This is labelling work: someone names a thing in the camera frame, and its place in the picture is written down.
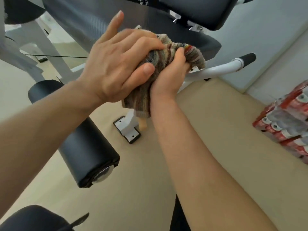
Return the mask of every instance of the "hand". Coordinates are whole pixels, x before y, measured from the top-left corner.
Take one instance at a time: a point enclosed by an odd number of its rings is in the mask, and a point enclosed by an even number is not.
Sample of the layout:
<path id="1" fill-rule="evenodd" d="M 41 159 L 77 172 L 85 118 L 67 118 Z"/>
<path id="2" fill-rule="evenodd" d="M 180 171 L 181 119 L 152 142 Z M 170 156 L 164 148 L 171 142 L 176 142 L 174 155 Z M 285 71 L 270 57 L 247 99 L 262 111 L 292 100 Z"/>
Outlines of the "hand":
<path id="1" fill-rule="evenodd" d="M 120 11 L 111 20 L 106 32 L 93 45 L 84 71 L 77 79 L 100 104 L 120 101 L 145 83 L 153 74 L 154 66 L 145 63 L 136 67 L 151 50 L 165 48 L 156 34 L 148 31 L 125 29 L 117 33 L 123 19 Z"/>
<path id="2" fill-rule="evenodd" d="M 186 63 L 184 48 L 179 48 L 174 56 L 174 60 L 159 74 L 152 84 L 150 96 L 151 102 L 162 100 L 174 100 L 181 87 L 185 75 L 190 70 L 190 64 Z"/>

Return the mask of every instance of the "left hand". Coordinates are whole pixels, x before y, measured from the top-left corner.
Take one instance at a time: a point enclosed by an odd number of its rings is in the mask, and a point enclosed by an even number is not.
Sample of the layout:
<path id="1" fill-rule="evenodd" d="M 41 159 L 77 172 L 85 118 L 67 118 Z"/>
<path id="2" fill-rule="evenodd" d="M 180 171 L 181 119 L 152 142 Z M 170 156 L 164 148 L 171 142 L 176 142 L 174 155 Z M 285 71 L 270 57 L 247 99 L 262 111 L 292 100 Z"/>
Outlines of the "left hand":
<path id="1" fill-rule="evenodd" d="M 151 50 L 162 50 L 164 44 L 156 34 L 137 29 L 118 33 L 124 14 L 120 11 L 106 32 L 93 45 L 82 75 L 77 82 L 86 88 L 99 104 L 117 102 L 137 86 L 145 83 L 155 68 L 151 63 L 138 64 Z"/>

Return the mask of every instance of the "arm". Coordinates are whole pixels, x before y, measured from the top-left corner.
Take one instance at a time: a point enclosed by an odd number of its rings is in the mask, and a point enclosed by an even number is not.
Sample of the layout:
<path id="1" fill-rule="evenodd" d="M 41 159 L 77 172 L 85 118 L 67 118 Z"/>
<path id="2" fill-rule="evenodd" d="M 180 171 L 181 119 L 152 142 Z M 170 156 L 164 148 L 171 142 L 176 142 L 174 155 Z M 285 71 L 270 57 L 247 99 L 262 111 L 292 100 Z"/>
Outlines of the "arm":
<path id="1" fill-rule="evenodd" d="M 94 44 L 83 74 L 0 124 L 0 217 L 47 163 L 66 137 L 104 102 L 117 102 L 154 72 L 137 67 L 150 50 L 163 49 L 156 35 L 126 29 L 119 12 Z"/>
<path id="2" fill-rule="evenodd" d="M 151 88 L 151 117 L 192 231 L 277 230 L 215 160 L 175 102 L 185 72 L 183 50 Z"/>

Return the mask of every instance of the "metal base plate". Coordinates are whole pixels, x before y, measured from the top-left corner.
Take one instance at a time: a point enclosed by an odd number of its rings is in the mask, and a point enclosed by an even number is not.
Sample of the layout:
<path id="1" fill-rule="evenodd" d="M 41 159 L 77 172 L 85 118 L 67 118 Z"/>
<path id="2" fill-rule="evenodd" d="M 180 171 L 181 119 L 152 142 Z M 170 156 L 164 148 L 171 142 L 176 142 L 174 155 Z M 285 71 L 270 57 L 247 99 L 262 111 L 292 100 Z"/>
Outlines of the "metal base plate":
<path id="1" fill-rule="evenodd" d="M 113 122 L 114 126 L 117 128 L 120 134 L 121 134 L 121 131 L 118 129 L 117 125 L 119 125 L 124 119 L 125 119 L 125 116 L 122 116 Z M 129 144 L 132 144 L 137 139 L 140 138 L 141 133 L 136 128 L 133 128 L 132 131 L 130 131 L 128 134 L 122 135 L 122 136 L 126 139 L 127 142 L 129 142 Z"/>

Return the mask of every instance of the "forearm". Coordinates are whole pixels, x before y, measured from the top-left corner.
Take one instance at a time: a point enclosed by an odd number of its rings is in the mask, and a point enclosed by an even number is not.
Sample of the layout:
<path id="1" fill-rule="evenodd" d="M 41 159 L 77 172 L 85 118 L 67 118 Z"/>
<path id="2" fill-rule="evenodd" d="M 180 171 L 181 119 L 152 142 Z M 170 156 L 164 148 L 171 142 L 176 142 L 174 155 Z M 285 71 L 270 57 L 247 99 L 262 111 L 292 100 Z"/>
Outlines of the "forearm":
<path id="1" fill-rule="evenodd" d="M 0 124 L 0 216 L 99 101 L 71 82 Z"/>
<path id="2" fill-rule="evenodd" d="M 276 230 L 211 155 L 175 101 L 152 102 L 151 116 L 192 231 Z"/>

